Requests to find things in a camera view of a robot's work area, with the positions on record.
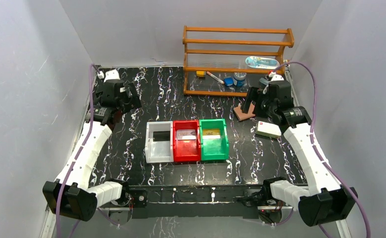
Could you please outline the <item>black card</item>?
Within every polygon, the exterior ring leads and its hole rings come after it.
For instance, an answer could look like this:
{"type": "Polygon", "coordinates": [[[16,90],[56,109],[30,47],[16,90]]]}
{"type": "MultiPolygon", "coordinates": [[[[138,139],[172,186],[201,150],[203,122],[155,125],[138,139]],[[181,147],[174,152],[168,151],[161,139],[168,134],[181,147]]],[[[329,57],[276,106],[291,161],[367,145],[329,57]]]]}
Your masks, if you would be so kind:
{"type": "Polygon", "coordinates": [[[160,141],[171,141],[171,132],[170,131],[154,131],[153,134],[153,141],[154,142],[160,142],[160,141]]]}

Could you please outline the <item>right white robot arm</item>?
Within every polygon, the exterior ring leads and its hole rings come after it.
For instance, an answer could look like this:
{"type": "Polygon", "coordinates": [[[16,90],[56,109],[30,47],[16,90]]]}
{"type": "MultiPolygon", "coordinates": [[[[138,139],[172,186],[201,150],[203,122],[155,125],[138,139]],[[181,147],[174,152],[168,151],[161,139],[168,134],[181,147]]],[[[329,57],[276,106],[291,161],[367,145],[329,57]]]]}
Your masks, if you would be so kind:
{"type": "Polygon", "coordinates": [[[270,178],[264,180],[259,192],[242,200],[256,197],[268,205],[283,201],[297,210],[309,227],[346,219],[356,203],[357,193],[353,187],[346,188],[327,169],[327,161],[320,159],[321,149],[314,149],[313,122],[304,107],[294,105],[290,83],[281,80],[269,82],[266,89],[250,87],[243,112],[252,103],[256,116],[269,117],[280,127],[303,169],[308,187],[298,187],[282,177],[270,178]]]}

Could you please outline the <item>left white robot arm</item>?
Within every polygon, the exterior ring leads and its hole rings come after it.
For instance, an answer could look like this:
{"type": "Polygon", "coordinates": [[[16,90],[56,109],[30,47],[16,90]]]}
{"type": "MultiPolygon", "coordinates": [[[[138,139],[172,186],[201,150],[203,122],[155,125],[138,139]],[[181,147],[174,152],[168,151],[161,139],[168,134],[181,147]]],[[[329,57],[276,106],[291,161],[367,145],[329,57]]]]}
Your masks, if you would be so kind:
{"type": "Polygon", "coordinates": [[[89,181],[99,153],[122,115],[141,107],[134,83],[105,80],[98,95],[90,95],[81,135],[64,168],[54,181],[45,182],[42,192],[56,215],[79,221],[90,220],[102,205],[125,206],[132,200],[128,183],[109,179],[90,187],[89,181]]]}

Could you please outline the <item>gold yellow card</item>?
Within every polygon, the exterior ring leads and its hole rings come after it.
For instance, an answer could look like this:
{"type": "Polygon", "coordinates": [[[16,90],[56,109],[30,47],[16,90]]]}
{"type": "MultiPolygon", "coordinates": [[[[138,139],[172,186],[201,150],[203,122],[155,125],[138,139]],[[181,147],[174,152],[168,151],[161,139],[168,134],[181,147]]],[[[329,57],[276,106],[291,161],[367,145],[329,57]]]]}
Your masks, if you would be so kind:
{"type": "Polygon", "coordinates": [[[202,136],[207,139],[221,139],[221,131],[217,128],[203,129],[202,136]]]}

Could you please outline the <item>white silver card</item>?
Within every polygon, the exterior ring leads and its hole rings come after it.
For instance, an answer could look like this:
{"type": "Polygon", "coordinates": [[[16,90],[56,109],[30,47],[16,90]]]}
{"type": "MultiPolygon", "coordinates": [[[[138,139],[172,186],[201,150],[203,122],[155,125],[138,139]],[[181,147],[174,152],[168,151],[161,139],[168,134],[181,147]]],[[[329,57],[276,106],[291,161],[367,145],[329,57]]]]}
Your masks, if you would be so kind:
{"type": "Polygon", "coordinates": [[[176,140],[196,140],[196,130],[180,129],[176,131],[176,140]]]}

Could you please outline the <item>grey stapler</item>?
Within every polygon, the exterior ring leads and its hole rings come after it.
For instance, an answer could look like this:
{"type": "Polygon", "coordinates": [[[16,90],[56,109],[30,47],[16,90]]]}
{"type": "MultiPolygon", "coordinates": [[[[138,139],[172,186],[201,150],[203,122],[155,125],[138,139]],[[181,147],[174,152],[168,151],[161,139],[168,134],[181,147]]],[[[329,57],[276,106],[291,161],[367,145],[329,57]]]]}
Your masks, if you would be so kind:
{"type": "Polygon", "coordinates": [[[259,82],[262,84],[262,85],[265,85],[265,86],[268,86],[268,84],[269,84],[269,80],[267,80],[266,78],[260,78],[259,79],[259,82]]]}

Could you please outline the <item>blue small block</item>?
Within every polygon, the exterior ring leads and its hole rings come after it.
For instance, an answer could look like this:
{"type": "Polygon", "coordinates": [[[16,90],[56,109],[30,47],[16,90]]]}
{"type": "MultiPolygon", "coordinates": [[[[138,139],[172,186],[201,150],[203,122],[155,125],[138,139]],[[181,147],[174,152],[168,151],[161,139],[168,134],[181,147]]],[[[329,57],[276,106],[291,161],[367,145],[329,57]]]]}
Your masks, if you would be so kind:
{"type": "Polygon", "coordinates": [[[223,79],[225,86],[232,86],[233,85],[233,78],[232,77],[226,77],[223,79]]]}

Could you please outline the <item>clear blister package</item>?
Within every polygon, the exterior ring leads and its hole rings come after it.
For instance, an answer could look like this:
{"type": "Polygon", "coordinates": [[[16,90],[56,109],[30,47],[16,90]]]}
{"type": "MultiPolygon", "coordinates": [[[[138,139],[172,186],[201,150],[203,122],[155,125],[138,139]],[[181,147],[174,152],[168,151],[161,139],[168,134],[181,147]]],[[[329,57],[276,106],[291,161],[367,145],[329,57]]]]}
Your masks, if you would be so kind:
{"type": "Polygon", "coordinates": [[[280,66],[280,63],[276,59],[249,56],[245,59],[245,63],[248,67],[257,69],[269,69],[273,70],[280,66]]]}

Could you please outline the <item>white box red label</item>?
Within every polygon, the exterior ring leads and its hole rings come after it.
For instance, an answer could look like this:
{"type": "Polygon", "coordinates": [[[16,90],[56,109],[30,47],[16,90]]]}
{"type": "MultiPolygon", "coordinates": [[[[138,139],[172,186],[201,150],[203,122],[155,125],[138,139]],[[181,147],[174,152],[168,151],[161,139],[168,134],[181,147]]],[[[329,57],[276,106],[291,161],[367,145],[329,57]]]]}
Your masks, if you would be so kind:
{"type": "Polygon", "coordinates": [[[280,138],[282,136],[282,132],[278,125],[264,121],[259,121],[257,123],[256,134],[270,138],[280,138]]]}

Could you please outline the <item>red white marker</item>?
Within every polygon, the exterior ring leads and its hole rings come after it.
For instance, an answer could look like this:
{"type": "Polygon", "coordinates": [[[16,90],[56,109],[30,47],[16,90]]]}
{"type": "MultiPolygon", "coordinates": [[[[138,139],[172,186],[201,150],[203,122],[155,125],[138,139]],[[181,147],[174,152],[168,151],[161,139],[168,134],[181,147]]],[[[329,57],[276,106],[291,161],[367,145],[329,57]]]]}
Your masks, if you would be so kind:
{"type": "Polygon", "coordinates": [[[210,76],[211,78],[213,78],[214,80],[216,80],[217,82],[219,82],[220,84],[224,85],[224,81],[221,80],[220,78],[216,77],[214,74],[212,74],[211,72],[209,71],[206,71],[206,74],[208,76],[210,76]]]}

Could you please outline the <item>wooden shelf rack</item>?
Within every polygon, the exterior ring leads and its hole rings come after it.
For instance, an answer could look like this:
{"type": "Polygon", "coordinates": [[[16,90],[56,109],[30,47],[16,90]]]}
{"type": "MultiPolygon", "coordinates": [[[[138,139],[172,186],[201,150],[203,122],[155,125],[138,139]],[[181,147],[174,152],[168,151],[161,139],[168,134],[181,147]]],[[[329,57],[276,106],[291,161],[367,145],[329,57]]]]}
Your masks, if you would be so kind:
{"type": "Polygon", "coordinates": [[[284,51],[293,48],[295,40],[291,28],[252,29],[225,27],[191,27],[183,29],[184,45],[183,93],[200,96],[244,97],[249,86],[257,86],[260,77],[269,69],[248,67],[245,59],[258,56],[284,60],[284,51]],[[247,73],[242,87],[225,86],[206,74],[196,76],[196,71],[209,71],[223,80],[235,72],[247,73]]]}

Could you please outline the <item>white plastic bin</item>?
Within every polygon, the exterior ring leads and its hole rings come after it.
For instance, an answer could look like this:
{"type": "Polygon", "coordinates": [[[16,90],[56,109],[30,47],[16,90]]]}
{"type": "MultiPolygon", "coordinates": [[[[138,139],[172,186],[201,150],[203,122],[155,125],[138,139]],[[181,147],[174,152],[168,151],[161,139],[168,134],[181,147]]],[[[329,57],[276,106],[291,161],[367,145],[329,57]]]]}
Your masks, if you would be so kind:
{"type": "Polygon", "coordinates": [[[150,121],[146,125],[145,157],[148,164],[172,163],[173,158],[173,124],[172,121],[150,121]],[[170,131],[171,141],[153,141],[154,131],[170,131]]]}

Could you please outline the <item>yellow small block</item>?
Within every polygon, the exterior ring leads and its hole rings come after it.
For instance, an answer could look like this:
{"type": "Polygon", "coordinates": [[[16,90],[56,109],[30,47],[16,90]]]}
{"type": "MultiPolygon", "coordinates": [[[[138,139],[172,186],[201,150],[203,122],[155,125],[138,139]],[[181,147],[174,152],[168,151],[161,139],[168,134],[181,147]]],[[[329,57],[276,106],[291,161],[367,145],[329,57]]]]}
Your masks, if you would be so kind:
{"type": "Polygon", "coordinates": [[[199,78],[204,78],[206,76],[205,71],[196,71],[196,76],[199,78]]]}

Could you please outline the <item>green plastic bin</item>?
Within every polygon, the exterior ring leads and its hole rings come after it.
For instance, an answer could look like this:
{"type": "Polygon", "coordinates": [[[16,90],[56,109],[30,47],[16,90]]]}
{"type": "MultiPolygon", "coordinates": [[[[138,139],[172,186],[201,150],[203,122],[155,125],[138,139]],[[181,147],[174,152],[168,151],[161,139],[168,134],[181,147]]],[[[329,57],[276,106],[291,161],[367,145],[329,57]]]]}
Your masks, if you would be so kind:
{"type": "Polygon", "coordinates": [[[201,160],[202,161],[222,161],[229,156],[229,140],[227,135],[225,119],[201,119],[200,140],[201,140],[201,160]],[[221,131],[221,139],[204,140],[203,129],[217,128],[221,131]]]}

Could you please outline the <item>red plastic bin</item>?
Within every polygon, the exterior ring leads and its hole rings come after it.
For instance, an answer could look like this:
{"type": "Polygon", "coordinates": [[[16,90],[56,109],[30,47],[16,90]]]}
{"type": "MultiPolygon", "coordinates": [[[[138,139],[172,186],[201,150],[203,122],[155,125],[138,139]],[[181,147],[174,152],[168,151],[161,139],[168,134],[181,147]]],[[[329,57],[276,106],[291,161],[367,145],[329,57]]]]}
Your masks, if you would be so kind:
{"type": "Polygon", "coordinates": [[[198,120],[173,121],[173,158],[174,162],[197,162],[201,160],[200,127],[198,120]],[[176,131],[180,129],[196,130],[196,140],[176,140],[176,131]]]}

